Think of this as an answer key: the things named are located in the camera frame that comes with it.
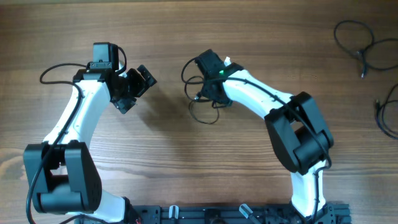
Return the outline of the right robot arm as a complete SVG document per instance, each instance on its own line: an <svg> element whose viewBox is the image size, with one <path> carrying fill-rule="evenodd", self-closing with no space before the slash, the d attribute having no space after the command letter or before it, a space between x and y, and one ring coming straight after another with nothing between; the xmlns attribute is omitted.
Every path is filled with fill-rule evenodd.
<svg viewBox="0 0 398 224"><path fill-rule="evenodd" d="M292 95L276 90L211 49L193 62L201 75L185 84L201 85L201 90L191 102L210 102L214 109L237 102L260 116L274 154L290 172L292 206L308 221L318 221L326 205L322 178L332 165L329 150L334 140L315 100L306 92Z"/></svg>

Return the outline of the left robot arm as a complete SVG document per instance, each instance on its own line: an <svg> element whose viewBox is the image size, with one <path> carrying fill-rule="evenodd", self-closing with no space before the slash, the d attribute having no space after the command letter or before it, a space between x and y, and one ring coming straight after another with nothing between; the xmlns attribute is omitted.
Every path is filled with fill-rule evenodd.
<svg viewBox="0 0 398 224"><path fill-rule="evenodd" d="M140 65L128 70L116 44L97 42L93 60L79 64L69 85L71 98L53 130L39 144L28 144L23 160L29 190L25 212L69 215L77 223L141 223L126 197L102 188L89 152L98 121L109 104L127 113L156 79Z"/></svg>

